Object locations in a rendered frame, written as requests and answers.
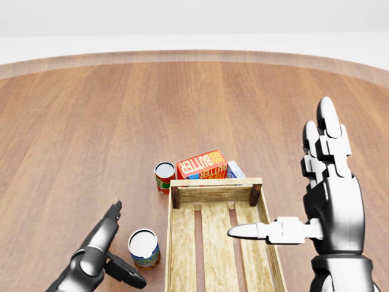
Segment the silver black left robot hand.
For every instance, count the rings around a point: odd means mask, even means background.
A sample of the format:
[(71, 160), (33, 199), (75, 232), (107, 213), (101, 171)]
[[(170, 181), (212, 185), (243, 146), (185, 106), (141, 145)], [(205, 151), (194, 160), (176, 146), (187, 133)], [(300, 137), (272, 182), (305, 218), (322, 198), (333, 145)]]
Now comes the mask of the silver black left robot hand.
[(90, 246), (103, 251), (107, 256), (103, 267), (104, 275), (107, 274), (119, 282), (142, 289), (146, 286), (146, 280), (133, 266), (126, 263), (119, 256), (109, 252), (109, 247), (119, 229), (118, 220), (121, 208), (121, 201), (113, 204), (87, 235), (79, 249)]

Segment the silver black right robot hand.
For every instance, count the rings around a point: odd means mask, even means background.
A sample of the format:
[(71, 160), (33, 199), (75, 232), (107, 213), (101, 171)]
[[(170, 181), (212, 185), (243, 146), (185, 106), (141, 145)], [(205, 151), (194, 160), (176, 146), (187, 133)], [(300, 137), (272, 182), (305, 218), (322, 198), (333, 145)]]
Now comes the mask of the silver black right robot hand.
[(351, 147), (346, 127), (329, 97), (319, 101), (317, 120), (306, 123), (303, 149), (301, 170), (309, 180), (303, 197), (307, 222), (277, 217), (271, 223), (239, 224), (227, 235), (273, 245), (299, 245), (310, 238), (318, 254), (361, 254), (365, 234), (361, 189), (347, 164)]

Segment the blue yellow soup tin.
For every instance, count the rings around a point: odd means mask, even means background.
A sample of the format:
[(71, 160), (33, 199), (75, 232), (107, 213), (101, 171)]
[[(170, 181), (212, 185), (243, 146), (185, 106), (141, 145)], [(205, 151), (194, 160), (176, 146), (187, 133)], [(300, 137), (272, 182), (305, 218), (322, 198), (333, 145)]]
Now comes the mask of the blue yellow soup tin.
[(159, 264), (160, 249), (157, 235), (150, 229), (138, 229), (128, 239), (128, 250), (136, 266), (151, 270)]

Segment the red green soup tin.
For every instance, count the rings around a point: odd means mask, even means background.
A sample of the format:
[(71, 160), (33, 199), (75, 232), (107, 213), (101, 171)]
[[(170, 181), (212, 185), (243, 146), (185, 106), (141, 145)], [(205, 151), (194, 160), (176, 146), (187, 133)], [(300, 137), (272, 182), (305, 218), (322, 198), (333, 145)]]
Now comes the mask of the red green soup tin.
[(174, 165), (168, 161), (158, 163), (154, 168), (156, 176), (157, 189), (163, 194), (169, 194), (171, 180), (176, 179), (176, 170)]

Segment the wooden slat tray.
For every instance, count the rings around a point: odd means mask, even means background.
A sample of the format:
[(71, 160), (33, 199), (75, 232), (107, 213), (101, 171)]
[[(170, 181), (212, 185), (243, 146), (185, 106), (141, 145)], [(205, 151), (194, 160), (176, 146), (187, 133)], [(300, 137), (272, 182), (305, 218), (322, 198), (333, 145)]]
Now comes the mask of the wooden slat tray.
[(261, 178), (180, 179), (171, 182), (168, 203), (165, 292), (198, 291), (196, 261), (204, 260), (205, 292), (287, 292), (275, 246), (241, 244), (244, 275), (236, 268), (230, 210), (239, 224), (269, 223)]

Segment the white blue small box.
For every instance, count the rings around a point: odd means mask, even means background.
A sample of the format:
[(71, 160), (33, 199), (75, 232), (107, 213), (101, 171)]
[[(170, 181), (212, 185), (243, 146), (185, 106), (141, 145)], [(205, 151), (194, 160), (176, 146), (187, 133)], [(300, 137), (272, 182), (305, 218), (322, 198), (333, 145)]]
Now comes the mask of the white blue small box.
[(245, 178), (246, 176), (235, 161), (229, 161), (227, 163), (227, 177)]

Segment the red butter box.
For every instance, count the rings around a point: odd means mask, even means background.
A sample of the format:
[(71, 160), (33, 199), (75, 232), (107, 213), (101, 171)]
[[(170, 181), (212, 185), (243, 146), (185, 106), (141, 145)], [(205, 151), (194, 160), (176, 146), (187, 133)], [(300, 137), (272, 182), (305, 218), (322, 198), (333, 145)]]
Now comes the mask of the red butter box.
[(178, 179), (225, 179), (227, 161), (219, 150), (213, 150), (176, 164)]

